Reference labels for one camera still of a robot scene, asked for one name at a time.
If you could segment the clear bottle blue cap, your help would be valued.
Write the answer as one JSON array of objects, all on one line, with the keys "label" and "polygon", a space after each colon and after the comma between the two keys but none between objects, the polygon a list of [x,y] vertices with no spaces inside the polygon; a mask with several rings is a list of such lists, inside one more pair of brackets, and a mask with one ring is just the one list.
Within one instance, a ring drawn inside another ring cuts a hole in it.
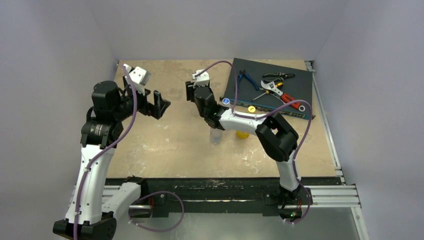
[{"label": "clear bottle blue cap", "polygon": [[227,108],[229,108],[229,109],[231,109],[231,108],[232,108],[231,100],[230,100],[230,99],[228,99],[228,98],[223,98],[223,99],[221,100],[221,103],[222,103],[222,105],[223,105],[224,107],[227,107]]}]

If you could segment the blue Pocari Sweat cap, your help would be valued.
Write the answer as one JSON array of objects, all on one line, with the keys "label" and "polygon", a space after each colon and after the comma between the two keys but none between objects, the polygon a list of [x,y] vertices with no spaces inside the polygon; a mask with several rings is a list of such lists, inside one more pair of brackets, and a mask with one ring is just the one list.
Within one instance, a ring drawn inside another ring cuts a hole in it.
[{"label": "blue Pocari Sweat cap", "polygon": [[223,98],[222,99],[222,103],[224,104],[224,105],[229,105],[230,104],[230,100],[228,99],[228,98]]}]

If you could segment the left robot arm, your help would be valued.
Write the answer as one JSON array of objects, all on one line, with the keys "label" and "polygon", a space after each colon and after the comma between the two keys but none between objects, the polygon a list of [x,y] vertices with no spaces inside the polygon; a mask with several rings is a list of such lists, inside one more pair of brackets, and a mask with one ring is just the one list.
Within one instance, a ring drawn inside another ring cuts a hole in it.
[{"label": "left robot arm", "polygon": [[94,86],[93,105],[81,128],[77,182],[65,217],[53,224],[54,234],[69,240],[111,240],[130,204],[148,201],[149,191],[139,177],[124,182],[109,199],[104,199],[104,190],[118,143],[129,133],[123,121],[134,120],[137,113],[160,119],[171,105],[159,91],[153,91],[153,102],[148,101],[149,94],[136,82],[125,82],[123,88],[114,81]]}]

